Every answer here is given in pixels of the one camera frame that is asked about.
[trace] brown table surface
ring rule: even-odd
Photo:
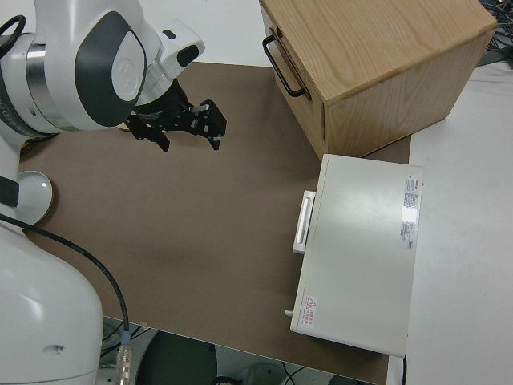
[[[303,190],[321,162],[288,109],[272,69],[195,63],[180,76],[192,103],[213,99],[228,120],[220,150],[170,132],[170,152],[128,132],[62,134],[23,158],[55,189],[41,226],[99,257],[132,322],[371,383],[388,357],[289,330],[301,271],[292,252]],[[408,161],[409,140],[370,157]],[[103,275],[41,237],[96,288],[107,316],[119,305]]]

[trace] black cable on floor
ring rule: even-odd
[[[406,374],[408,371],[408,365],[406,364],[406,356],[402,359],[402,381],[401,385],[406,385]]]

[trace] black cable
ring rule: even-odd
[[[404,359],[402,359],[402,381],[401,385],[406,385],[406,374],[408,371],[408,366],[406,364],[406,356],[404,356]]]
[[[95,264],[96,267],[98,267],[101,272],[107,277],[108,281],[111,283],[112,287],[114,288],[115,294],[119,301],[119,306],[121,307],[121,313],[123,315],[123,328],[125,331],[130,330],[130,322],[128,321],[128,310],[127,310],[127,304],[125,303],[125,300],[123,298],[123,293],[121,293],[121,289],[118,286],[118,282],[115,281],[114,277],[112,276],[111,272],[103,265],[102,262],[100,262],[93,254],[89,253],[87,250],[83,249],[82,247],[76,245],[75,243],[68,241],[66,238],[60,237],[59,235],[55,235],[53,233],[50,233],[49,231],[40,229],[39,227],[29,225],[28,223],[19,221],[17,219],[8,217],[7,215],[3,215],[0,213],[0,221],[4,221],[6,223],[9,223],[11,225],[17,226],[19,228],[30,230],[34,233],[37,233],[39,235],[43,235],[44,237],[50,238],[52,241],[57,241],[58,243],[61,243],[70,249],[73,249],[79,254],[82,254],[85,258],[87,258],[89,261]]]
[[[13,34],[7,39],[5,43],[0,46],[0,59],[4,57],[4,55],[9,52],[9,50],[14,46],[16,40],[22,35],[23,28],[25,28],[26,18],[22,14],[18,16],[14,16],[11,20],[5,22],[2,26],[0,26],[0,36],[2,36],[9,28],[11,28],[14,24],[18,24]]]
[[[144,330],[144,331],[141,331],[138,335],[134,335],[131,339],[136,339],[136,338],[140,337],[141,335],[143,335],[144,333],[147,333],[147,332],[148,332],[148,331],[150,331],[150,330],[151,330],[151,329],[150,329],[150,328],[148,328],[148,329],[146,329],[146,330]]]
[[[299,369],[297,369],[296,371],[294,371],[292,374],[289,373],[289,371],[287,370],[287,367],[285,366],[285,363],[283,361],[281,361],[281,365],[283,366],[283,370],[285,371],[285,373],[287,374],[287,381],[285,381],[285,385],[287,385],[289,383],[289,381],[292,383],[292,385],[296,385],[296,383],[294,382],[294,378],[293,376],[296,374],[296,373],[299,373],[300,371],[302,371],[303,369],[305,369],[305,367],[300,367]]]
[[[119,323],[118,327],[116,327],[112,333],[110,333],[107,337],[102,338],[102,341],[107,341],[110,337],[112,337],[116,333],[116,331],[119,330],[119,328],[121,326],[123,326],[122,322]]]

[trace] wooden box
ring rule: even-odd
[[[477,0],[260,1],[264,49],[319,158],[444,119],[496,27]]]

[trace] white case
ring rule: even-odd
[[[405,355],[422,178],[324,155],[290,330]]]

